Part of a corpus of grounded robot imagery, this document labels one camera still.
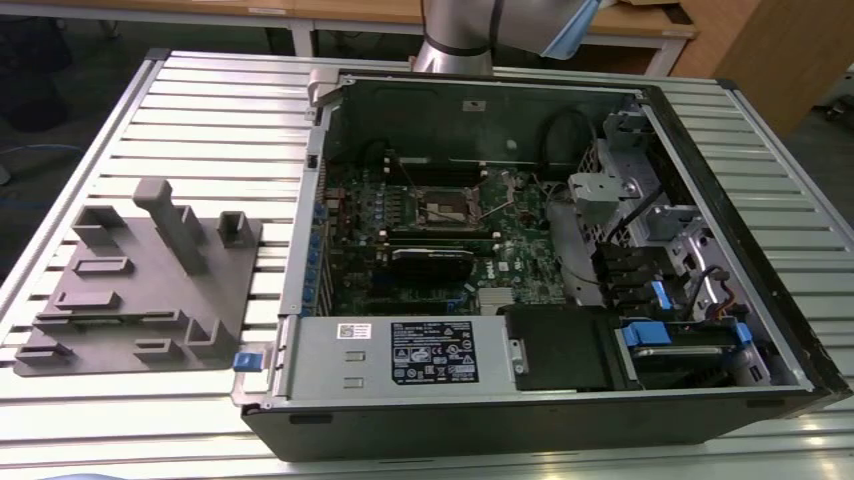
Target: white label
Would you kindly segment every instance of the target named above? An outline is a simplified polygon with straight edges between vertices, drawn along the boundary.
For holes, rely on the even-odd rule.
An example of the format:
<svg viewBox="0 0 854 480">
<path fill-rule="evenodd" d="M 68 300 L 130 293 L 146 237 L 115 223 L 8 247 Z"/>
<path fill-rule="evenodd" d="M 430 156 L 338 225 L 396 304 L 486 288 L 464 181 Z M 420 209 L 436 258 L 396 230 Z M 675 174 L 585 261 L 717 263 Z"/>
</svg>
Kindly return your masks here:
<svg viewBox="0 0 854 480">
<path fill-rule="evenodd" d="M 284 15 L 287 12 L 283 8 L 255 8 L 250 7 L 250 13 L 258 13 L 260 15 Z"/>
<path fill-rule="evenodd" d="M 371 338 L 370 323 L 339 323 L 338 339 L 339 340 L 367 340 Z"/>
</svg>

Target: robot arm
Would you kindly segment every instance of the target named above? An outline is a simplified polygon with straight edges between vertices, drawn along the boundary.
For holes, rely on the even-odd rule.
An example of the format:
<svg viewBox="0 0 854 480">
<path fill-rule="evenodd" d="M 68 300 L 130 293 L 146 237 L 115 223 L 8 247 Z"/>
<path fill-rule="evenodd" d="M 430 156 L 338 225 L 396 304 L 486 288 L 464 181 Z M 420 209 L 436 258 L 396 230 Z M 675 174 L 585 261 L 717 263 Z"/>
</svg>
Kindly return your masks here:
<svg viewBox="0 0 854 480">
<path fill-rule="evenodd" d="M 424 44 L 415 70 L 493 72 L 501 43 L 567 59 L 575 54 L 601 0 L 423 0 Z"/>
</svg>

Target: wooden table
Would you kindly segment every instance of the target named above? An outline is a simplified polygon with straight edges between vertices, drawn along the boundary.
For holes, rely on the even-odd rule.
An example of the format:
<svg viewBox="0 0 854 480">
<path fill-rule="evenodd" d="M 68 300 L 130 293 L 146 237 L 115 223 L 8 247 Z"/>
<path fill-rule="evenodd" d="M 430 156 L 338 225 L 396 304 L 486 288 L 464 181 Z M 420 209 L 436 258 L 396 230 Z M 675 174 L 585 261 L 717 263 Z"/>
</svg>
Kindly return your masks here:
<svg viewBox="0 0 854 480">
<path fill-rule="evenodd" d="M 302 57 L 315 56 L 316 30 L 422 34 L 420 0 L 0 0 L 0 14 L 288 28 Z M 697 33 L 658 7 L 618 4 L 599 11 L 582 43 L 654 49 L 646 74 L 665 76 Z"/>
</svg>

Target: table leg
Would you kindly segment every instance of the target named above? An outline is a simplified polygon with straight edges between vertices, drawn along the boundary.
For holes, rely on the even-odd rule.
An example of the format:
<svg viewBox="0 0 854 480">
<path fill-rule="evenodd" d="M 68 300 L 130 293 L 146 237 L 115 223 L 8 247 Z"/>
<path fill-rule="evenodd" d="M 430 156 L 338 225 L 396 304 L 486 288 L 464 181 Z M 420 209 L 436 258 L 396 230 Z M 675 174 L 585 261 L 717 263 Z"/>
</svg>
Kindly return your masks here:
<svg viewBox="0 0 854 480">
<path fill-rule="evenodd" d="M 315 56 L 315 25 L 312 20 L 291 19 L 291 35 L 294 35 L 294 50 L 298 57 Z"/>
<path fill-rule="evenodd" d="M 670 75 L 670 70 L 673 70 L 673 66 L 677 64 L 686 43 L 687 40 L 683 38 L 669 38 L 665 40 L 665 44 L 655 52 L 653 61 L 646 68 L 645 75 L 650 77 L 666 77 Z"/>
</svg>

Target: green motherboard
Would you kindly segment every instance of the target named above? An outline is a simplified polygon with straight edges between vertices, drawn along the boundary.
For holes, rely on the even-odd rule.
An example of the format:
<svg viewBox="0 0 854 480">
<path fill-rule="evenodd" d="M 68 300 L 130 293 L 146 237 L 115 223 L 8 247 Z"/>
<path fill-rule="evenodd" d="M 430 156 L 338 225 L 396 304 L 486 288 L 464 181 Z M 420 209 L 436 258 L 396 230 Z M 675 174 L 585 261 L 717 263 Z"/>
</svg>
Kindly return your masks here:
<svg viewBox="0 0 854 480">
<path fill-rule="evenodd" d="M 334 315 L 481 314 L 478 291 L 502 287 L 515 302 L 565 303 L 546 219 L 558 185 L 514 168 L 482 167 L 471 187 L 420 186 L 406 170 L 390 182 L 387 173 L 328 171 Z M 470 273 L 400 281 L 388 263 L 402 250 L 470 252 Z"/>
</svg>

